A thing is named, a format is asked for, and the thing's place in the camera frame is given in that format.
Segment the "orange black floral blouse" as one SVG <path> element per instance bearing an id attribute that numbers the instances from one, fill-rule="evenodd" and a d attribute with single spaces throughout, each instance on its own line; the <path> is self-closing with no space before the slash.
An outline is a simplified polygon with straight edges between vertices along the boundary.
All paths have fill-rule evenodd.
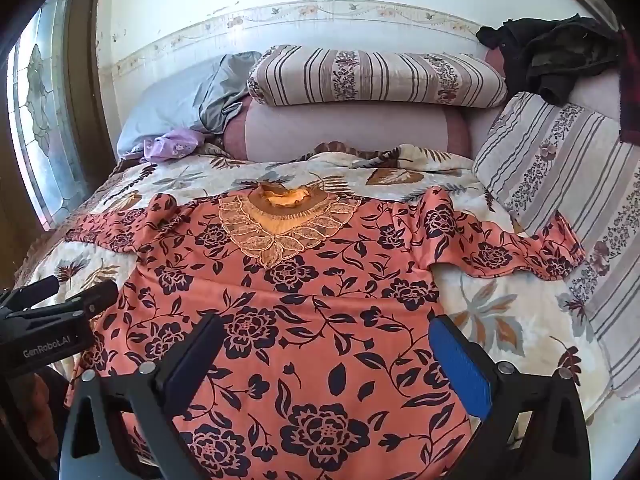
<path id="1" fill-rule="evenodd" d="M 66 235 L 137 261 L 81 365 L 131 372 L 206 313 L 224 338 L 180 436 L 209 479 L 435 479 L 471 437 L 431 352 L 432 270 L 565 278 L 584 252 L 562 217 L 522 237 L 457 210 L 296 188 L 87 214 Z"/>

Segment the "black clothing pile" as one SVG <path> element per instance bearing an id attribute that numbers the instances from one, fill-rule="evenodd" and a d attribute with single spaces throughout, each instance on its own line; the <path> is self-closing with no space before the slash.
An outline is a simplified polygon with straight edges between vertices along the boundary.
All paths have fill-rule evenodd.
<path id="1" fill-rule="evenodd" d="M 593 18 L 509 20 L 498 28 L 481 27 L 477 40 L 503 59 L 508 97 L 538 94 L 547 103 L 567 103 L 580 78 L 615 67 L 620 57 L 616 32 Z"/>

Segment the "lilac floral cloth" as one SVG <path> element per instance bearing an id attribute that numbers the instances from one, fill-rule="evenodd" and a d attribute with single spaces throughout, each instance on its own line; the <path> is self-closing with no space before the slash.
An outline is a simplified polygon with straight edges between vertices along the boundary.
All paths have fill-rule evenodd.
<path id="1" fill-rule="evenodd" d="M 147 162 L 168 162 L 191 155 L 205 140 L 203 133 L 192 129 L 174 129 L 143 142 Z"/>

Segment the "stained glass window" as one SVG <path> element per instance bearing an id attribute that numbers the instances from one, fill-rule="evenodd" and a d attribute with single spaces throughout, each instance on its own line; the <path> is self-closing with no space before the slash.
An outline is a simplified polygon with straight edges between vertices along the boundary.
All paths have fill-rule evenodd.
<path id="1" fill-rule="evenodd" d="M 6 91 L 17 166 L 44 230 L 88 197 L 65 93 L 63 40 L 68 0 L 46 0 L 8 55 Z"/>

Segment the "grey-blue pillow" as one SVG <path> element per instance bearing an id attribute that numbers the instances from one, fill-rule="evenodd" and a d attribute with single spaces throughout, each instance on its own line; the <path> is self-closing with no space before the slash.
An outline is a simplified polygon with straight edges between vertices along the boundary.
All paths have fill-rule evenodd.
<path id="1" fill-rule="evenodd" d="M 152 84 L 122 126 L 117 156 L 134 157 L 145 140 L 175 129 L 223 133 L 241 113 L 248 76 L 261 56 L 256 51 L 218 55 Z"/>

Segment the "pink mauve long pillow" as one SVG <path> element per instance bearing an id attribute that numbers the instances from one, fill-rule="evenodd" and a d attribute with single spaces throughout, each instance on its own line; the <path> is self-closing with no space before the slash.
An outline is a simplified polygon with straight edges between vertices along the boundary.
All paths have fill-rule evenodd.
<path id="1" fill-rule="evenodd" d="M 341 102 L 270 107 L 247 98 L 224 129 L 224 150 L 236 159 L 282 162 L 323 143 L 356 151 L 386 151 L 409 143 L 471 155 L 471 135 L 453 106 L 394 102 Z"/>

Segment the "striped floral cushion right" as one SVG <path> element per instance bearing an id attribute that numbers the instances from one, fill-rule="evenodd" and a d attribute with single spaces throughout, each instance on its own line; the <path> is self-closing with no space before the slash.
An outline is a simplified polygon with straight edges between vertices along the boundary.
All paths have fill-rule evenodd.
<path id="1" fill-rule="evenodd" d="M 639 149 L 573 103 L 514 96 L 474 160 L 478 180 L 528 234 L 560 212 L 585 249 L 570 299 L 604 350 L 612 389 L 639 391 Z"/>

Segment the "striped floral bolster pillow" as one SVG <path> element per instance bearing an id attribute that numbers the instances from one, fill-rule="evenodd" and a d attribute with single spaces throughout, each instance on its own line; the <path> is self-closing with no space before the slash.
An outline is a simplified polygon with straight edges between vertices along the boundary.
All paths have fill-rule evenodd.
<path id="1" fill-rule="evenodd" d="M 398 102 L 493 108 L 506 81 L 466 54 L 384 53 L 282 44 L 254 65 L 250 96 L 268 106 Z"/>

